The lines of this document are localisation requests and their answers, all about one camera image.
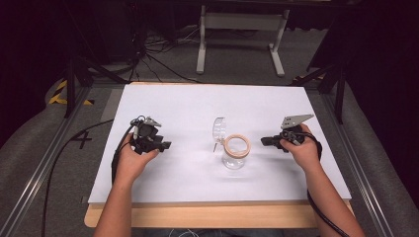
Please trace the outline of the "aluminium rail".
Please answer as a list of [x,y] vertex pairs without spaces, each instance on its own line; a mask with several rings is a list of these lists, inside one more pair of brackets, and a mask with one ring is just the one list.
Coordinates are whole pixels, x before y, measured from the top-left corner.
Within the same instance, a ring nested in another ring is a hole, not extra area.
[[333,100],[327,95],[322,95],[321,98],[329,117],[333,120],[333,127],[339,134],[339,138],[343,143],[346,154],[348,155],[349,167],[355,178],[357,187],[361,193],[361,196],[367,207],[370,217],[375,225],[378,236],[394,237],[394,234],[378,202],[376,193],[373,187],[371,186],[370,181],[368,180],[367,174],[362,167],[362,164],[349,139],[344,125],[336,119]]
[[75,96],[75,100],[73,101],[72,110],[69,116],[61,120],[61,123],[53,135],[52,140],[49,143],[44,155],[26,182],[23,192],[21,193],[5,223],[2,225],[2,228],[0,229],[0,237],[13,237],[15,234],[17,228],[22,222],[22,219],[24,218],[34,198],[39,192],[43,180],[45,179],[52,166],[53,159],[58,154],[59,147],[63,143],[65,135],[67,134],[79,110],[82,108],[83,103],[88,97],[90,91],[90,87],[81,87],[79,89],[79,93]]

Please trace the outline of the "white metal table frame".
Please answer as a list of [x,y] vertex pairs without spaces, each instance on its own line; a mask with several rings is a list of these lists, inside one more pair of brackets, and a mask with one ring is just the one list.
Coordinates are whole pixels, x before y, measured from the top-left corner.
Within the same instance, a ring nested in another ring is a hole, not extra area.
[[234,33],[246,38],[246,33],[275,32],[276,38],[267,45],[273,66],[278,77],[285,76],[285,69],[280,59],[280,43],[282,41],[290,10],[279,14],[232,13],[210,11],[206,5],[201,6],[199,20],[200,45],[196,72],[203,74],[206,65],[207,30]]

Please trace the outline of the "person's right hand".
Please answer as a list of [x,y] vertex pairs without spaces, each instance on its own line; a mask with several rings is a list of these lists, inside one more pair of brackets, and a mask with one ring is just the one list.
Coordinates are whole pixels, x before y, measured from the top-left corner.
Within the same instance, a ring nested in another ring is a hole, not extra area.
[[280,144],[293,155],[296,163],[305,173],[319,171],[321,164],[318,158],[317,145],[311,138],[305,138],[303,144],[294,145],[287,140],[281,140]]

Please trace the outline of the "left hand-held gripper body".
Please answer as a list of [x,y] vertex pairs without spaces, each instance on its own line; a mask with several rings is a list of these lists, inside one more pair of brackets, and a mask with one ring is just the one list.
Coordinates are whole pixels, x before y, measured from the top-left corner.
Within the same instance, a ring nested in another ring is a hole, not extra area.
[[161,126],[159,122],[147,117],[144,119],[136,118],[130,124],[134,128],[130,144],[134,147],[136,153],[148,153],[155,149],[159,152],[164,151],[163,137],[157,134],[157,127]]

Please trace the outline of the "clear glass jar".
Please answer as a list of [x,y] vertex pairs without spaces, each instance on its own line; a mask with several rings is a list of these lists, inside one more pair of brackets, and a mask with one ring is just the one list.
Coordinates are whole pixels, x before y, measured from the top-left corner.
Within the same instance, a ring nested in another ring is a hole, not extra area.
[[251,150],[251,143],[247,137],[241,134],[231,134],[222,142],[223,154],[221,161],[230,170],[239,170],[244,167],[246,157]]

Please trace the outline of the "person's left hand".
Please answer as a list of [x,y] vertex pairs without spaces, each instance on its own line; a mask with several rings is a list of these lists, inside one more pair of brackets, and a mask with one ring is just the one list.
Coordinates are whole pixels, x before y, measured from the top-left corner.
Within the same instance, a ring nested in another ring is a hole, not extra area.
[[131,138],[132,134],[129,133],[124,139],[114,180],[115,186],[132,186],[146,165],[159,154],[158,149],[154,149],[148,153],[136,153],[129,144]]

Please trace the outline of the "clear hinged jar lid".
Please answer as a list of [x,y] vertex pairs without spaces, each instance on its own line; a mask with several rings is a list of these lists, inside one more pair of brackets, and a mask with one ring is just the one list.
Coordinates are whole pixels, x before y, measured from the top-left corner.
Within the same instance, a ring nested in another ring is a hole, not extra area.
[[223,139],[225,138],[225,131],[226,131],[225,118],[216,118],[212,126],[212,138],[214,140],[213,149],[216,149],[218,144],[221,144],[223,142]]

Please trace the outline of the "black metal stand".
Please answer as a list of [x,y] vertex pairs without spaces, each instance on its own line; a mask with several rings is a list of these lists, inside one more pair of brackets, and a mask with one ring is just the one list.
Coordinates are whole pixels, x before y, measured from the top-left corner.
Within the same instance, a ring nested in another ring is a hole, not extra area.
[[89,68],[93,68],[99,75],[105,76],[117,84],[128,84],[127,80],[121,78],[116,73],[85,57],[80,55],[71,56],[65,76],[67,82],[67,105],[64,117],[66,119],[70,117],[76,108],[75,81],[78,81],[82,88],[90,88],[93,85],[94,79]]
[[334,115],[337,121],[342,124],[343,100],[345,93],[346,75],[344,67],[341,64],[329,64],[324,68],[317,69],[305,76],[296,76],[291,86],[303,86],[314,79],[322,76],[320,84],[317,86],[317,91],[320,94],[328,94],[333,88],[336,88]]

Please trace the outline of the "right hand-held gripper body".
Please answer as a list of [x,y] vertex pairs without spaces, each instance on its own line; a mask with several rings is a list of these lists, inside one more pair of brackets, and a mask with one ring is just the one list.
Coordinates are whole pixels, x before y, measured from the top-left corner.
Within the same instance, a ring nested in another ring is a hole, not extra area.
[[287,152],[287,149],[280,144],[282,139],[287,140],[294,145],[303,144],[305,138],[307,137],[307,133],[302,130],[301,124],[311,118],[312,115],[285,117],[281,125],[282,131],[279,135],[276,135],[273,138],[273,145],[278,149],[282,149],[284,152]]

